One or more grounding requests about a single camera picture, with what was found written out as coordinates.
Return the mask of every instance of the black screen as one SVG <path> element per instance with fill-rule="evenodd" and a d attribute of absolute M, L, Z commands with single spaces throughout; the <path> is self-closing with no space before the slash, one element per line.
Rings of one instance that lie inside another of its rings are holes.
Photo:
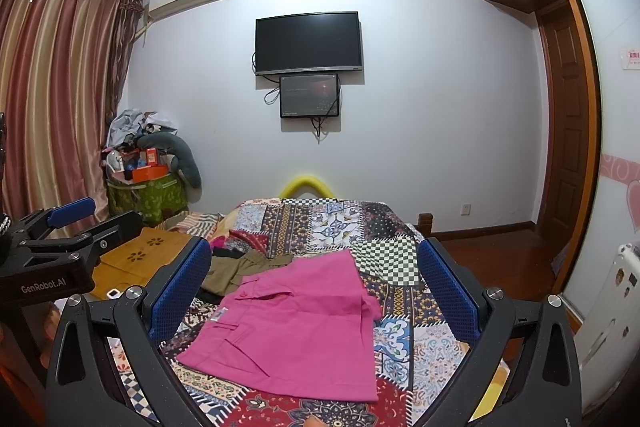
<path fill-rule="evenodd" d="M 338 116 L 338 82 L 335 73 L 296 74 L 280 77 L 280 117 Z"/>
<path fill-rule="evenodd" d="M 358 12 L 288 15 L 255 22 L 257 74 L 360 69 Z"/>

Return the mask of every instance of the clothing tag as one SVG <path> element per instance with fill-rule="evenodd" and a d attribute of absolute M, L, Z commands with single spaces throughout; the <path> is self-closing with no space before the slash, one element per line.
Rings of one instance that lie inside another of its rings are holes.
<path fill-rule="evenodd" d="M 209 320 L 211 322 L 218 322 L 218 320 L 220 319 L 220 317 L 222 317 L 222 314 L 224 312 L 226 312 L 227 308 L 218 308 L 216 311 L 214 311 L 211 316 L 209 317 Z"/>

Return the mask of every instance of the orange box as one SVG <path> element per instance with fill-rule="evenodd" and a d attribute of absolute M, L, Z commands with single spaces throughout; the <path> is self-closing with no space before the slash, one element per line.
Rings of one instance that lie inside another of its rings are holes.
<path fill-rule="evenodd" d="M 146 164 L 150 167 L 158 165 L 158 150 L 153 148 L 153 149 L 147 149 L 145 152 L 146 152 Z"/>
<path fill-rule="evenodd" d="M 158 178 L 162 178 L 162 176 L 166 176 L 167 174 L 169 174 L 169 169 L 166 165 L 140 167 L 139 169 L 133 170 L 133 182 L 140 183 L 157 180 Z"/>

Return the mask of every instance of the bed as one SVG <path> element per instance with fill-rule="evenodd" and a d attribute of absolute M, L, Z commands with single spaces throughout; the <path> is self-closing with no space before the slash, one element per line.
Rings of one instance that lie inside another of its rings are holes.
<path fill-rule="evenodd" d="M 385 203 L 251 200 L 226 217 L 185 212 L 158 228 L 199 235 L 242 251 L 257 247 L 267 257 L 286 253 L 315 257 L 355 249 L 363 284 L 382 308 L 383 318 L 374 328 L 378 401 L 348 403 L 275 396 L 180 365 L 175 357 L 193 342 L 216 309 L 215 304 L 194 299 L 175 336 L 160 349 L 215 426 L 303 427 L 312 415 L 329 427 L 410 427 L 433 403 L 468 349 L 454 338 L 437 302 L 410 262 L 423 239 L 420 232 L 403 223 Z M 133 406 L 154 419 L 119 342 L 112 346 Z M 502 364 L 492 383 L 496 396 L 507 375 L 508 368 Z M 487 397 L 476 417 L 491 407 Z"/>

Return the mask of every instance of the blue textured pad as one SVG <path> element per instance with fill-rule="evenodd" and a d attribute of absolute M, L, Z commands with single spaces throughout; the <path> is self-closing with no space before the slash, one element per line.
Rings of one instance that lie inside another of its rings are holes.
<path fill-rule="evenodd" d="M 478 309 L 427 240 L 418 245 L 418 269 L 455 338 L 473 347 L 480 338 Z"/>
<path fill-rule="evenodd" d="M 85 217 L 93 216 L 94 212 L 95 201 L 91 198 L 82 198 L 73 203 L 63 204 L 58 208 L 54 208 L 49 217 L 47 217 L 47 225 L 54 229 L 61 229 Z"/>
<path fill-rule="evenodd" d="M 211 249 L 204 239 L 198 241 L 151 310 L 149 338 L 156 346 L 174 336 L 211 266 Z"/>

